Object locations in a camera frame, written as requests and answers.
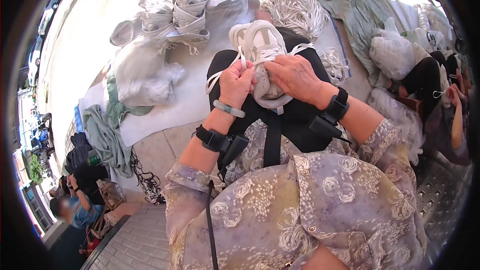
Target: green cloth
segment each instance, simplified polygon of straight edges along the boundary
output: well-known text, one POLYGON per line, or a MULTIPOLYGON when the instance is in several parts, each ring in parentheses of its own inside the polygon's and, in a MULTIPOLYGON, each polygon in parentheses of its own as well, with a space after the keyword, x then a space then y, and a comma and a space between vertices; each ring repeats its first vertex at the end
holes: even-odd
POLYGON ((100 111, 98 104, 83 112, 83 129, 88 134, 90 145, 100 155, 104 164, 117 169, 124 177, 132 176, 132 147, 125 146, 120 129, 109 125, 107 113, 100 111))
POLYGON ((374 87, 386 86, 387 77, 370 59, 370 42, 375 28, 384 28, 384 22, 392 17, 385 0, 318 0, 333 18, 341 19, 353 53, 365 66, 368 81, 374 87))
POLYGON ((119 101, 119 93, 117 89, 117 80, 115 75, 110 74, 106 81, 106 90, 108 91, 108 104, 106 105, 106 115, 110 127, 116 129, 120 122, 125 119, 125 114, 130 113, 135 116, 148 114, 153 106, 135 106, 130 107, 119 101))

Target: black cable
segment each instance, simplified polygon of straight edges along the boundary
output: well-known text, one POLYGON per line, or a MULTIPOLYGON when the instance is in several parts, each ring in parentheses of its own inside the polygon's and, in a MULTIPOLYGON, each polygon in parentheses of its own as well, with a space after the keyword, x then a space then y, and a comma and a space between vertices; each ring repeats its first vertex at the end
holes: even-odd
POLYGON ((219 270, 219 262, 217 261, 217 250, 215 249, 215 238, 213 236, 212 217, 210 216, 210 197, 212 196, 212 189, 213 180, 210 180, 210 183, 208 183, 208 196, 205 210, 207 212, 208 235, 210 235, 210 249, 212 250, 213 269, 219 270))
POLYGON ((137 176, 137 186, 141 184, 144 193, 147 195, 145 200, 153 204, 165 203, 165 197, 162 195, 162 189, 160 188, 159 177, 152 172, 143 171, 142 164, 133 147, 131 148, 130 167, 137 176))

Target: wrist-mounted device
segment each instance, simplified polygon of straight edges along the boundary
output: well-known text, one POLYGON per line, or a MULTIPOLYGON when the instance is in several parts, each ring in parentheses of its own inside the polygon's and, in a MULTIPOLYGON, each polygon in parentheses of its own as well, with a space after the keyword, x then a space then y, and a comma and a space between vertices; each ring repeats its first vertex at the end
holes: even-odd
POLYGON ((203 142, 203 147, 220 153, 218 159, 218 177, 225 182, 227 166, 247 147, 249 139, 244 135, 222 135, 215 129, 207 130, 202 125, 195 134, 203 142))
POLYGON ((323 138, 336 138, 351 144, 350 141, 342 138, 342 132, 336 128, 337 122, 349 109, 348 97, 347 91, 339 87, 338 95, 333 95, 327 108, 312 120, 309 125, 310 130, 323 138))

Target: tree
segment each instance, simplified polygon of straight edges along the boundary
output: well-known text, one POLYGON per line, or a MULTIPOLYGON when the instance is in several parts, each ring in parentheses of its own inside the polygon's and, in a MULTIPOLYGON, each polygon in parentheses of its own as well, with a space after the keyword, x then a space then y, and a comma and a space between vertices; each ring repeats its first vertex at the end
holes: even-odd
POLYGON ((36 154, 32 155, 32 161, 29 164, 30 179, 36 183, 42 183, 45 171, 43 170, 42 165, 39 162, 39 158, 36 154))

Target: tangled dark cord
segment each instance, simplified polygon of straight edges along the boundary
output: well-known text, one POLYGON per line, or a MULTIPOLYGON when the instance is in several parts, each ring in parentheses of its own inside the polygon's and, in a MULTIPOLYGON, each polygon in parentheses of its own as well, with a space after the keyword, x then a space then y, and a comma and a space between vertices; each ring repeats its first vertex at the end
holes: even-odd
POLYGON ((165 203, 165 197, 162 195, 162 189, 160 188, 159 177, 152 172, 143 171, 142 164, 133 147, 131 148, 130 167, 137 176, 138 185, 141 184, 141 188, 147 195, 145 200, 153 204, 165 203))

